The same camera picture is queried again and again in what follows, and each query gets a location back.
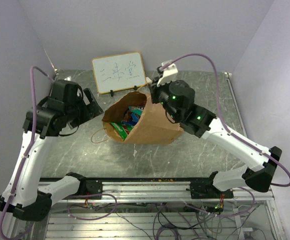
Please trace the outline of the brown paper bag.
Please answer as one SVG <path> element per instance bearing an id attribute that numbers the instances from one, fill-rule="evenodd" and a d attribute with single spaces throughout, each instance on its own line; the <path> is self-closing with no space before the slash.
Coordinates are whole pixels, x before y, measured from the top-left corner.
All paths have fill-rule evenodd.
<path id="1" fill-rule="evenodd" d="M 113 124 L 122 123 L 129 107 L 144 107 L 139 121 L 126 138 L 120 135 Z M 139 89 L 129 92 L 109 107 L 102 118 L 104 130 L 109 139 L 121 144 L 168 145 L 178 138 L 183 130 L 178 123 L 170 122 L 161 103 L 153 104 L 149 94 Z"/>

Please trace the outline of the green Chuba cassava chips bag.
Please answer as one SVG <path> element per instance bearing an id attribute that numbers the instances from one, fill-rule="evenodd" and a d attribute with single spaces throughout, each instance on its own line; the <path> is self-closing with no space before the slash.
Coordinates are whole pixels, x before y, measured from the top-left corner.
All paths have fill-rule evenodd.
<path id="1" fill-rule="evenodd" d="M 134 126 L 132 125 L 124 124 L 121 122 L 110 122 L 110 124 L 123 140 L 128 137 L 128 135 L 134 128 Z"/>

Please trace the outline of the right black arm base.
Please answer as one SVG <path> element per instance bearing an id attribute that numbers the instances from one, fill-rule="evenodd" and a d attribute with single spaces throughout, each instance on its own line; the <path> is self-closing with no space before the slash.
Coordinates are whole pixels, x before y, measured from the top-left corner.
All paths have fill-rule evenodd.
<path id="1" fill-rule="evenodd" d="M 206 178 L 198 178 L 191 181 L 186 188 L 191 195 L 191 199 L 232 199 L 234 194 L 230 190 L 220 191 L 216 189 Z"/>

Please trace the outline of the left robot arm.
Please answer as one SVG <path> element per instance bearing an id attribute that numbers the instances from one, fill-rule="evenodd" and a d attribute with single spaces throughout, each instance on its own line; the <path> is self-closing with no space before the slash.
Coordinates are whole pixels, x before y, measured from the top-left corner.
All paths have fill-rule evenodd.
<path id="1" fill-rule="evenodd" d="M 23 221 L 39 222 L 59 200 L 87 193 L 86 177 L 70 172 L 47 186 L 39 186 L 42 170 L 61 131 L 69 126 L 77 130 L 83 123 L 101 115 L 89 88 L 72 81 L 57 80 L 50 96 L 26 113 L 22 145 L 12 177 L 0 195 L 0 211 Z"/>

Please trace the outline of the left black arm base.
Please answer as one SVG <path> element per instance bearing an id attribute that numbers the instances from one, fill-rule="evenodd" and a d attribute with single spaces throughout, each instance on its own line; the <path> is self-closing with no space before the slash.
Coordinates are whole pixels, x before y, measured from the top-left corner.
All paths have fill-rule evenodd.
<path id="1" fill-rule="evenodd" d="M 89 195 L 88 199 L 100 200 L 100 195 L 103 190 L 103 184 L 99 180 L 87 180 L 86 182 L 86 195 Z"/>

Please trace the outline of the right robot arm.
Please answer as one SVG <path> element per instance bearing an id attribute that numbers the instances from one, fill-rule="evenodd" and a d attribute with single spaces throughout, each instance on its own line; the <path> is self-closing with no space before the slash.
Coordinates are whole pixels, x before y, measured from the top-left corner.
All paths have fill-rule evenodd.
<path id="1" fill-rule="evenodd" d="M 208 140 L 244 162 L 244 166 L 229 171 L 215 171 L 205 185 L 205 192 L 216 198 L 231 188 L 250 187 L 266 193 L 272 183 L 282 150 L 261 146 L 235 130 L 224 127 L 213 112 L 194 103 L 195 91 L 183 80 L 148 84 L 152 103 L 161 104 L 174 124 L 187 133 Z"/>

